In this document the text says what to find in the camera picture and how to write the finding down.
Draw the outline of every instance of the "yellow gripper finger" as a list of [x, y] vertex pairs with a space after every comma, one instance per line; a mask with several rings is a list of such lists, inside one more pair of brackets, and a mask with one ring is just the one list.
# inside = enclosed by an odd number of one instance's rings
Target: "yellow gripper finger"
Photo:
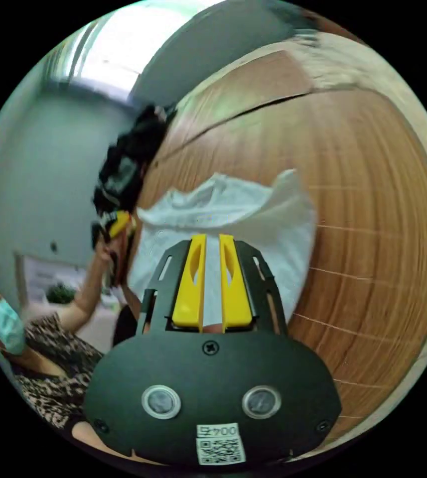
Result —
[[173, 309], [172, 321], [176, 327], [203, 330], [206, 246], [205, 234], [192, 236]]
[[220, 234], [220, 271], [223, 332], [232, 327], [248, 327], [252, 312], [233, 236]]

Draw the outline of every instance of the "wood grain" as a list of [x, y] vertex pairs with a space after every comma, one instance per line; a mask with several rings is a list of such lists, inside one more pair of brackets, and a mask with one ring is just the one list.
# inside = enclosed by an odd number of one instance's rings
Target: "wood grain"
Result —
[[360, 89], [265, 107], [171, 157], [168, 149], [182, 144], [184, 131], [173, 125], [168, 136], [158, 167], [147, 175], [143, 208], [171, 187], [191, 191], [214, 172], [265, 185], [285, 169], [300, 172], [319, 228], [289, 331], [323, 358], [336, 380], [348, 418], [330, 438], [340, 437], [401, 382], [427, 336], [422, 145], [388, 99]]
[[188, 95], [172, 127], [177, 135], [182, 132], [182, 144], [185, 144], [207, 128], [235, 115], [271, 101], [307, 93], [311, 88], [309, 76], [297, 62], [284, 51], [272, 52], [238, 65], [204, 90]]

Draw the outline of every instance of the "wooden table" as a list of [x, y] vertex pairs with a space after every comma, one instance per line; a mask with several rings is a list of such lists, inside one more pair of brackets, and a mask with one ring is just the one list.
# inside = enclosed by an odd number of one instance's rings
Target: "wooden table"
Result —
[[388, 415], [427, 364], [427, 114], [367, 46], [318, 39], [261, 48], [187, 95], [139, 205], [214, 172], [271, 185], [299, 171], [319, 225], [289, 332], [341, 395], [324, 450]]

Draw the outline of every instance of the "leopard print shirt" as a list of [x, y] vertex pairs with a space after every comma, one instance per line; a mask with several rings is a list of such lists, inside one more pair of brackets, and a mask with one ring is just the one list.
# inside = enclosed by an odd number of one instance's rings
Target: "leopard print shirt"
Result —
[[56, 377], [13, 364], [12, 371], [30, 405], [62, 430], [69, 419], [82, 418], [82, 405], [95, 365], [102, 354], [60, 326], [57, 314], [40, 317], [25, 329], [26, 344], [65, 370]]

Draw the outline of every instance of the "label sticker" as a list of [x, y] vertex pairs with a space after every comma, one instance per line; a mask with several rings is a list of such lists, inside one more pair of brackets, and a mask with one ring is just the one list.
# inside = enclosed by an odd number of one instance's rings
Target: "label sticker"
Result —
[[238, 423], [197, 425], [197, 455], [201, 465], [244, 463], [245, 450]]

